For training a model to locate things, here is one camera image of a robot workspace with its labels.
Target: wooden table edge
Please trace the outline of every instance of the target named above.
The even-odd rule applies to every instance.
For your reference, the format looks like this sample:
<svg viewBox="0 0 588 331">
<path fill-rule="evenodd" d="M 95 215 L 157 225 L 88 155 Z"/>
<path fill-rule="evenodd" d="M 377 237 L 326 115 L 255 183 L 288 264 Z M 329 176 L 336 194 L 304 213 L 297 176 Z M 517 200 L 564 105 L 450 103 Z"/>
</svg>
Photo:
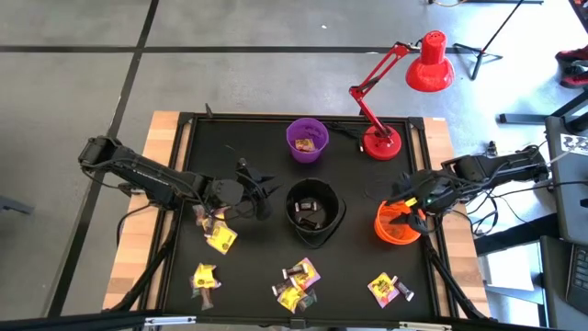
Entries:
<svg viewBox="0 0 588 331">
<path fill-rule="evenodd" d="M 149 157 L 162 165 L 167 166 L 169 164 L 179 114 L 180 112 L 178 111 L 161 110 L 153 113 L 151 126 L 142 153 L 145 157 Z M 178 170 L 182 168 L 184 163 L 189 125 L 187 124 L 184 127 L 181 135 L 175 167 Z M 424 127 L 431 165 L 433 168 L 439 168 L 441 162 L 454 157 L 447 122 L 445 119 L 440 118 L 424 118 Z M 424 160 L 418 139 L 418 130 L 413 128 L 411 134 L 413 136 L 413 148 L 417 168 L 420 169 L 424 167 Z M 133 197 L 130 200 L 129 211 L 146 203 L 147 200 L 144 196 Z M 457 208 L 465 211 L 463 206 L 457 206 Z M 165 215 L 162 238 L 167 235 L 171 215 L 171 212 L 167 212 Z M 156 218 L 157 210 L 155 208 L 149 208 L 130 216 L 125 222 L 122 236 L 120 237 L 119 249 L 117 250 L 111 270 L 107 293 L 103 301 L 103 308 L 109 308 L 118 303 L 144 271 L 153 239 Z M 444 231 L 452 274 L 476 307 L 489 316 L 490 308 L 481 280 L 476 250 L 469 231 L 468 221 L 461 219 L 456 214 L 448 214 L 444 218 Z M 151 282 L 147 300 L 148 309 L 155 307 L 160 280 L 161 267 L 155 273 Z M 437 272 L 435 272 L 435 283 L 440 312 L 443 316 L 449 316 L 445 286 Z M 137 303 L 133 305 L 132 309 L 134 310 L 136 308 Z M 463 312 L 460 312 L 460 314 L 462 317 L 465 317 Z"/>
</svg>

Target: gray floor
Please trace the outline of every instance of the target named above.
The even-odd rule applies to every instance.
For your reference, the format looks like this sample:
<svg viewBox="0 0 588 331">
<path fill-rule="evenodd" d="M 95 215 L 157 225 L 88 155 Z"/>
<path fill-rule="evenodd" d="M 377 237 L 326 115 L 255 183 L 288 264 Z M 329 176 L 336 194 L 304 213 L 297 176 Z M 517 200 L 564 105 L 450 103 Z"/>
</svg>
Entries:
<svg viewBox="0 0 588 331">
<path fill-rule="evenodd" d="M 0 45 L 137 43 L 149 0 L 0 0 Z M 424 0 L 166 0 L 149 46 L 389 46 L 441 29 L 449 43 L 482 46 L 510 5 L 427 6 Z M 498 126 L 502 112 L 547 114 L 578 94 L 558 85 L 553 55 L 588 42 L 564 0 L 523 5 L 468 79 L 473 57 L 450 55 L 456 82 L 422 94 L 403 82 L 400 62 L 367 98 L 379 115 L 444 117 L 456 154 L 493 139 L 504 150 L 541 143 L 542 128 Z M 49 287 L 87 187 L 76 164 L 85 139 L 106 131 L 131 54 L 0 52 L 0 194 L 36 207 L 0 213 L 0 319 L 42 314 Z M 347 88 L 377 54 L 145 54 L 119 138 L 140 151 L 154 110 L 357 114 Z M 530 197 L 527 218 L 546 212 Z M 67 314 L 100 309 L 115 254 L 115 224 L 128 199 L 102 190 Z"/>
</svg>

